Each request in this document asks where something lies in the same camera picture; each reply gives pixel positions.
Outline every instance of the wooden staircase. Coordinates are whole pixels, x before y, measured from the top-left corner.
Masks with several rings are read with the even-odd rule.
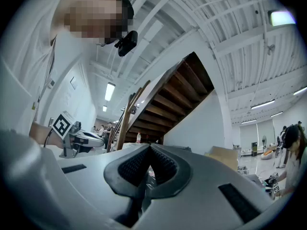
[[[163,143],[163,136],[214,89],[197,55],[193,52],[178,65],[165,72],[130,120],[125,142]]]

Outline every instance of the plastic bottle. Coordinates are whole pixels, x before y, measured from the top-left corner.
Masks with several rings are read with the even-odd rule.
[[[141,143],[141,133],[138,133],[138,136],[136,137],[136,143]]]

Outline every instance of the fluorescent light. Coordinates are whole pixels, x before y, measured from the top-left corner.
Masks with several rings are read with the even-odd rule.
[[[252,106],[252,108],[251,108],[251,109],[253,110],[253,109],[256,109],[256,108],[259,108],[259,107],[265,106],[265,105],[272,104],[272,103],[274,103],[274,102],[275,102],[275,100],[270,100],[270,101],[265,102],[265,103],[263,103],[263,104],[256,105],[256,106]]]
[[[293,95],[299,94],[299,93],[301,93],[301,92],[303,92],[303,91],[305,91],[305,90],[307,90],[307,87],[304,87],[304,88],[302,88],[302,89],[299,90],[299,91],[296,91]]]
[[[106,95],[105,95],[106,101],[111,100],[114,89],[115,89],[115,84],[112,84],[112,83],[109,82],[106,86]]]
[[[250,121],[245,121],[245,122],[242,122],[241,124],[247,124],[247,123],[255,122],[255,121],[257,121],[257,119],[255,119],[255,120],[250,120]]]
[[[283,112],[276,113],[276,114],[272,115],[271,117],[275,117],[275,116],[277,116],[277,115],[279,115],[279,114],[282,114],[282,113],[283,113]]]
[[[275,11],[269,15],[272,26],[295,24],[295,20],[289,11]]]

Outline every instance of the white floor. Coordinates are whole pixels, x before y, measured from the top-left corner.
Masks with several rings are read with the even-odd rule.
[[[239,165],[245,165],[249,170],[249,174],[256,174],[260,181],[268,179],[271,174],[274,172],[278,172],[278,175],[281,175],[284,171],[284,168],[277,169],[274,166],[275,162],[275,152],[273,154],[273,158],[269,160],[260,159],[261,155],[252,157],[251,155],[242,156],[238,159]],[[278,183],[280,189],[284,189],[285,180]]]

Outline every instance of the black cap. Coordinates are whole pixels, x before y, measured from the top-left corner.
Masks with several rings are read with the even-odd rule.
[[[286,134],[283,139],[283,147],[290,148],[293,142],[296,142],[298,139],[299,129],[297,125],[291,125],[286,129]]]

